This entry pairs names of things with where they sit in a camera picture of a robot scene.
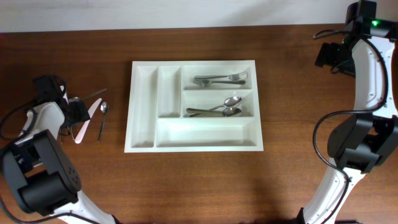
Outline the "pink plastic knife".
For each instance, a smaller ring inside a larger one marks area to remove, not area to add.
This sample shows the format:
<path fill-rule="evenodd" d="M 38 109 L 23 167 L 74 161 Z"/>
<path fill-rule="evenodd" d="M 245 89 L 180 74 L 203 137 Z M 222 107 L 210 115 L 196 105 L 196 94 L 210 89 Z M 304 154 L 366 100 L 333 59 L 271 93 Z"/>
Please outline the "pink plastic knife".
<path fill-rule="evenodd" d="M 83 126 L 81 127 L 81 129 L 79 130 L 77 136 L 75 137 L 75 143 L 76 144 L 80 144 L 83 140 L 83 138 L 85 137 L 86 134 L 86 130 L 88 128 L 88 125 L 91 121 L 91 118 L 93 117 L 96 109 L 99 107 L 100 103 L 102 102 L 101 98 L 98 98 L 88 109 L 88 114 L 89 114 L 89 120 L 85 121 L 83 123 Z"/>

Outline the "steel kitchen tongs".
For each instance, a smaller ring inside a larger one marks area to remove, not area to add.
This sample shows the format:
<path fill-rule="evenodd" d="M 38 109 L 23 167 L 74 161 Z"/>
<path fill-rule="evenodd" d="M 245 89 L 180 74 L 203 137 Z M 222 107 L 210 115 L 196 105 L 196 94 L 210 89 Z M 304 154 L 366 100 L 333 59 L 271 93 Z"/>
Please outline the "steel kitchen tongs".
<path fill-rule="evenodd" d="M 72 126 L 62 126 L 59 129 L 58 135 L 59 135 L 59 141 L 61 143 L 63 143 L 63 139 L 66 137 L 71 137 L 73 140 L 75 140 L 75 135 Z"/>

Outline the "small steel teaspoon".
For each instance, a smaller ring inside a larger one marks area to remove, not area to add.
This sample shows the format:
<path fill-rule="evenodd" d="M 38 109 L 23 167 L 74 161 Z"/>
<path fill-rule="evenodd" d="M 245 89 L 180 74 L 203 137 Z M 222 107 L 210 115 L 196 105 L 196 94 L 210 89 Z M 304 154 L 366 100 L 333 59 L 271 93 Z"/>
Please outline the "small steel teaspoon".
<path fill-rule="evenodd" d="M 105 119 L 106 119 L 106 115 L 109 112 L 109 104 L 106 101 L 103 101 L 101 106 L 100 106 L 100 110 L 103 114 L 103 119 L 101 122 L 101 126 L 100 126 L 100 130 L 99 130 L 99 135 L 97 138 L 97 141 L 100 142 L 101 141 L 101 137 L 102 137 L 102 133 L 103 133 L 103 129 L 104 129 L 104 124 L 105 124 Z"/>

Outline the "steel fork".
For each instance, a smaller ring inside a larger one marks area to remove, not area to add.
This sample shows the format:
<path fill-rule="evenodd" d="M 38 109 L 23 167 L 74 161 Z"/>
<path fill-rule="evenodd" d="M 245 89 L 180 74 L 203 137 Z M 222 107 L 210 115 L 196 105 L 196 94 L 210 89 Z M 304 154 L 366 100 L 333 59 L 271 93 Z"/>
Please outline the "steel fork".
<path fill-rule="evenodd" d="M 244 80 L 248 77 L 248 72 L 234 73 L 230 75 L 196 75 L 194 78 L 200 80 L 216 79 L 216 78 L 227 78 L 231 81 Z"/>

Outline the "large steel spoon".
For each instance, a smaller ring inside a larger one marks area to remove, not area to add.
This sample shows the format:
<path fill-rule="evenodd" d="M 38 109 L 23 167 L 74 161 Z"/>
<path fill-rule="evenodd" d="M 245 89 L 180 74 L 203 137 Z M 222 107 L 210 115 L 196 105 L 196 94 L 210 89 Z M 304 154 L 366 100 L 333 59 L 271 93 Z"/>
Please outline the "large steel spoon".
<path fill-rule="evenodd" d="M 225 108 L 222 111 L 187 108 L 186 112 L 187 113 L 198 113 L 198 114 L 209 114 L 209 115 L 220 115 L 220 116 L 224 116 L 224 117 L 240 116 L 242 114 L 242 110 L 239 108 Z"/>

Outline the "steel fork diagonal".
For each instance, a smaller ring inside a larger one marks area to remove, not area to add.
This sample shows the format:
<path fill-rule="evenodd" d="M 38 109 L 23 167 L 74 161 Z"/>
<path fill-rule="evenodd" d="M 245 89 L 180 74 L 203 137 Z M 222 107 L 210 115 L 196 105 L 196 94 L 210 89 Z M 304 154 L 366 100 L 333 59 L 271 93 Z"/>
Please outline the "steel fork diagonal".
<path fill-rule="evenodd" d="M 211 81 L 211 80 L 202 80 L 194 78 L 192 82 L 198 86 L 208 87 L 212 84 L 230 84 L 230 85 L 244 85 L 246 83 L 245 80 L 238 81 Z"/>

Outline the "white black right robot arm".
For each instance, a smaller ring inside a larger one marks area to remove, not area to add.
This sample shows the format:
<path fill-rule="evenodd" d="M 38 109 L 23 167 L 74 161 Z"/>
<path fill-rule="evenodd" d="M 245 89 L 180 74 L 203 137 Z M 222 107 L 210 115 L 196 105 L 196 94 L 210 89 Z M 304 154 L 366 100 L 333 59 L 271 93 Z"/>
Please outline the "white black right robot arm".
<path fill-rule="evenodd" d="M 327 29 L 314 39 L 342 34 L 341 43 L 324 43 L 316 66 L 329 66 L 331 73 L 354 77 L 353 110 L 335 111 L 318 120 L 348 115 L 328 138 L 328 157 L 317 145 L 317 156 L 327 165 L 326 173 L 310 203 L 302 207 L 294 223 L 336 223 L 336 216 L 354 186 L 383 164 L 397 148 L 397 108 L 392 90 L 392 56 L 397 40 L 396 24 L 376 18 L 374 1 L 357 1 L 347 8 L 343 30 Z"/>

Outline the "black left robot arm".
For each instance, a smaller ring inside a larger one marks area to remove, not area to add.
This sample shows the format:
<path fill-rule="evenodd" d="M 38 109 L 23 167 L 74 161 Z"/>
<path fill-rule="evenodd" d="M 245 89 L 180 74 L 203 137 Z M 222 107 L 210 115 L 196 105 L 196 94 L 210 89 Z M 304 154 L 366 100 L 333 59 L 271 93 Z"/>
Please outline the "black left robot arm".
<path fill-rule="evenodd" d="M 80 176 L 57 141 L 64 129 L 72 135 L 72 126 L 81 123 L 73 138 L 80 142 L 101 100 L 87 108 L 81 100 L 69 99 L 65 80 L 56 75 L 33 82 L 37 96 L 18 106 L 26 112 L 24 127 L 1 149 L 1 174 L 19 208 L 41 215 L 39 223 L 118 223 L 82 191 Z"/>

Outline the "small steel teaspoon angled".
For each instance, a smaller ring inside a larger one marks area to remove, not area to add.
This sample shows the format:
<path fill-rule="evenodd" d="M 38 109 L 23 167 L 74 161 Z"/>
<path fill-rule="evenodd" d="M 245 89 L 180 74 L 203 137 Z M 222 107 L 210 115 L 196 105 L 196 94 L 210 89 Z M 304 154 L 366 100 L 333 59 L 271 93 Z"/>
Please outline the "small steel teaspoon angled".
<path fill-rule="evenodd" d="M 69 103 L 72 103 L 72 102 L 76 102 L 76 101 L 84 101 L 84 100 L 89 99 L 89 98 L 91 98 L 91 97 L 93 97 L 93 96 L 95 96 L 95 95 L 98 95 L 98 94 L 100 94 L 100 93 L 102 93 L 102 92 L 104 92 L 104 91 L 106 91 L 106 90 L 107 90 L 107 89 L 104 88 L 104 89 L 102 89 L 102 90 L 95 91 L 95 92 L 93 92 L 93 93 L 90 93 L 89 95 L 84 96 L 83 98 L 80 98 L 80 97 L 75 96 L 75 97 L 69 98 L 69 99 L 68 99 L 68 102 L 69 102 Z"/>

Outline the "white plastic cutlery tray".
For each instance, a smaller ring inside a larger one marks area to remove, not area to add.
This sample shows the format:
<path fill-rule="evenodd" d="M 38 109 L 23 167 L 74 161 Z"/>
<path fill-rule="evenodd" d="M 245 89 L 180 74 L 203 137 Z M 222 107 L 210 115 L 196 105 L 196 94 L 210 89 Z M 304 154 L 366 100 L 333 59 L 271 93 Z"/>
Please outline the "white plastic cutlery tray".
<path fill-rule="evenodd" d="M 248 72 L 244 85 L 202 87 L 196 75 Z M 190 117 L 241 96 L 240 116 Z M 262 151 L 262 128 L 253 60 L 133 61 L 124 151 Z"/>

